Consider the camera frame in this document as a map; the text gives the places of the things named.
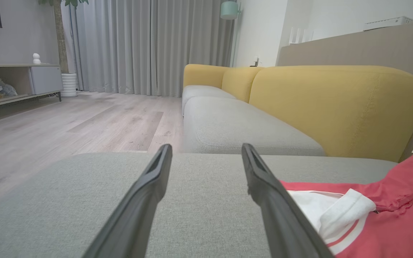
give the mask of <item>tree trunk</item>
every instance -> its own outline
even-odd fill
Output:
[[[58,42],[58,56],[60,58],[60,68],[62,73],[69,73],[68,59],[66,55],[65,32],[63,29],[62,7],[60,6],[62,0],[54,0],[54,16],[55,28],[57,30]]]

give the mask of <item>floor lamp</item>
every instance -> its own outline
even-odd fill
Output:
[[[233,2],[233,1],[226,1],[221,4],[221,19],[224,20],[237,20],[239,15],[241,13],[240,6],[238,3]],[[236,54],[236,48],[237,48],[237,34],[238,34],[238,23],[236,26],[236,29],[234,30],[234,47],[232,48],[232,53],[231,53],[231,63],[230,67],[234,67],[235,63],[235,54]]]

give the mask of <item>white router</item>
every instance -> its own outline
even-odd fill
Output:
[[[387,19],[387,20],[381,20],[381,21],[375,21],[375,22],[373,21],[371,23],[364,23],[363,31],[372,30],[375,28],[385,28],[385,27],[391,27],[391,26],[396,26],[396,25],[410,24],[410,23],[413,23],[413,19],[402,16],[402,17],[392,18],[392,19]]]

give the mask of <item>mint green lamp shade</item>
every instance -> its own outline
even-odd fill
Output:
[[[221,18],[224,20],[235,20],[238,17],[238,3],[233,1],[221,4]]]

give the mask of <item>plant pot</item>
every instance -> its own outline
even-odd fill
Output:
[[[62,73],[62,97],[73,98],[77,97],[77,80],[75,73]]]

